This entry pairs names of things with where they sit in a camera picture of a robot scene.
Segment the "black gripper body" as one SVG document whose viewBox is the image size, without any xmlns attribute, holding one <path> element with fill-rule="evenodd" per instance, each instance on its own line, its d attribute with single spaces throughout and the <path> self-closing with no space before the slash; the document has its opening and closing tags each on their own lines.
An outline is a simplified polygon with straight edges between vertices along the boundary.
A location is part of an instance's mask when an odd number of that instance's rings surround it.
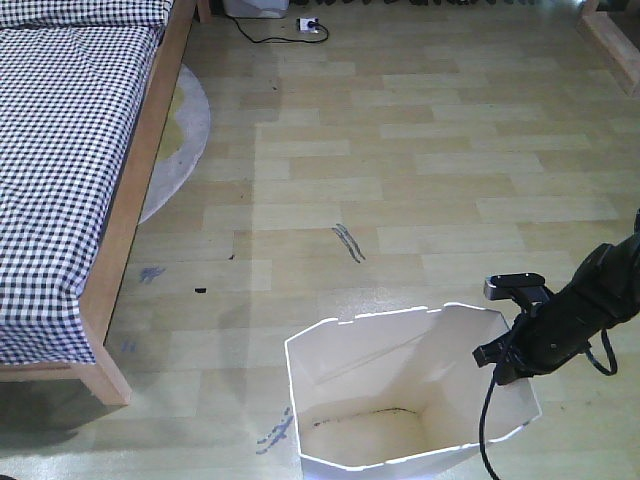
<svg viewBox="0 0 640 480">
<path fill-rule="evenodd" d="M 593 336 L 588 312 L 552 299 L 516 317 L 513 328 L 472 352 L 478 367 L 494 366 L 494 378 L 507 385 L 547 375 L 581 353 Z"/>
</svg>

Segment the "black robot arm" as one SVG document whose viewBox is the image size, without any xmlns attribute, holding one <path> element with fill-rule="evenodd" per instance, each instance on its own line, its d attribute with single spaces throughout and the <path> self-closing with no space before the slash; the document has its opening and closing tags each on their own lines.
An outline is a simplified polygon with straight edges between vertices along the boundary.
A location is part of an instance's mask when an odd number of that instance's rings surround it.
<svg viewBox="0 0 640 480">
<path fill-rule="evenodd" d="M 517 273 L 488 277 L 484 295 L 521 308 L 511 330 L 472 352 L 478 367 L 495 366 L 497 384 L 550 374 L 578 354 L 613 376 L 618 365 L 607 331 L 639 313 L 639 226 L 617 245 L 596 247 L 557 293 L 543 276 Z"/>
</svg>

